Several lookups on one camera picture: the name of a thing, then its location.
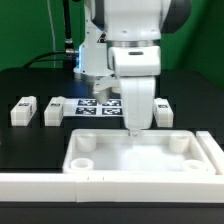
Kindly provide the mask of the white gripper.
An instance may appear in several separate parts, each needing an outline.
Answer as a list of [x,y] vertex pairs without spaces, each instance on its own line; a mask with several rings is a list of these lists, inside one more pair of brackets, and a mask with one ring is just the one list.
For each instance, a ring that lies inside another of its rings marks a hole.
[[[128,135],[140,136],[141,130],[148,129],[152,123],[155,77],[161,73],[160,48],[111,47],[108,50],[108,63],[119,81]],[[107,102],[110,89],[116,83],[111,76],[97,78],[93,85],[93,96],[98,102]]]

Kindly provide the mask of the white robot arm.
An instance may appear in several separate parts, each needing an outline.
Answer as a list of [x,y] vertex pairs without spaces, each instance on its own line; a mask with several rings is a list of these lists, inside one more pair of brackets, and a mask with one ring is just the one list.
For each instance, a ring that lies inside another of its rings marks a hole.
[[85,38],[75,76],[93,83],[100,104],[118,93],[131,132],[151,126],[159,41],[186,23],[191,5],[192,0],[84,0]]

